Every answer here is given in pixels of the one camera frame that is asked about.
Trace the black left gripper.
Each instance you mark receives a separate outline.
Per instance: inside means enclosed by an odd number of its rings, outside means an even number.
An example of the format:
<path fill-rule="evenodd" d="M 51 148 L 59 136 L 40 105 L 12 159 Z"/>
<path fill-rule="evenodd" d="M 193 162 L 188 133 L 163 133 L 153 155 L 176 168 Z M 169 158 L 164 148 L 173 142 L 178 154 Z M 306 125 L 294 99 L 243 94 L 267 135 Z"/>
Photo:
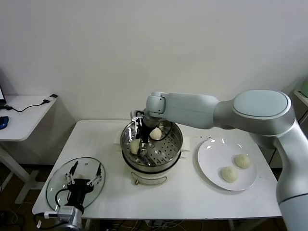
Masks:
<path fill-rule="evenodd" d="M 67 189 L 70 192 L 70 196 L 67 206 L 74 206 L 75 208 L 85 208 L 83 203 L 86 194 L 93 191 L 93 186 L 97 185 L 103 179 L 104 168 L 102 164 L 99 164 L 95 177 L 92 180 L 89 179 L 74 179 L 74 173 L 77 169 L 78 161 L 70 168 L 69 173 L 65 174 L 67 181 Z"/>

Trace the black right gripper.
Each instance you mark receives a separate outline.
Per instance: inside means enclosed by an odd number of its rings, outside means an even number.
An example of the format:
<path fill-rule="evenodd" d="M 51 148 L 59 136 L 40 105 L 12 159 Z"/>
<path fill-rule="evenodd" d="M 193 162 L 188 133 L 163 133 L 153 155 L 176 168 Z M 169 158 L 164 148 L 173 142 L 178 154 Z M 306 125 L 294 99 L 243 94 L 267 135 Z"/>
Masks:
<path fill-rule="evenodd" d="M 147 154 L 150 128 L 145 124 L 144 118 L 142 117 L 142 111 L 132 110 L 131 121 L 135 127 L 135 139 L 141 139 L 139 145 L 139 156 L 145 156 Z"/>

